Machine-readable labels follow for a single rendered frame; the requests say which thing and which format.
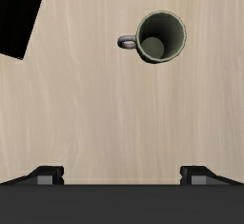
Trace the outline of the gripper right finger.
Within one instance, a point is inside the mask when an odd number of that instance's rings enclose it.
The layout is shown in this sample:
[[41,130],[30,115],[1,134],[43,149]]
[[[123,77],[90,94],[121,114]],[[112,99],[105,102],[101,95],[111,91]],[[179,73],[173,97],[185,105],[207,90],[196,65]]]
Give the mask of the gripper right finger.
[[205,166],[181,166],[181,185],[241,185],[224,176],[216,175]]

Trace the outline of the green mug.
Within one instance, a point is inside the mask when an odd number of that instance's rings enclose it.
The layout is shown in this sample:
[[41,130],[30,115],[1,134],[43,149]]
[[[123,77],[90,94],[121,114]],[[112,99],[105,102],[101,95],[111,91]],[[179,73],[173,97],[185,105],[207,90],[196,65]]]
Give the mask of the green mug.
[[173,60],[185,47],[186,27],[183,21],[170,11],[149,13],[139,23],[135,35],[123,35],[117,45],[124,50],[136,49],[142,60],[160,64]]

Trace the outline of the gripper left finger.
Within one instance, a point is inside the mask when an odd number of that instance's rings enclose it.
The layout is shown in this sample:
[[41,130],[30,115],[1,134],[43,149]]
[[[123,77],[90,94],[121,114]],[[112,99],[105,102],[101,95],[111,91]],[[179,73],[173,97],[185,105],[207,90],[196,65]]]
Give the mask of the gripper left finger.
[[3,185],[63,185],[63,166],[39,166],[28,175],[3,182]]

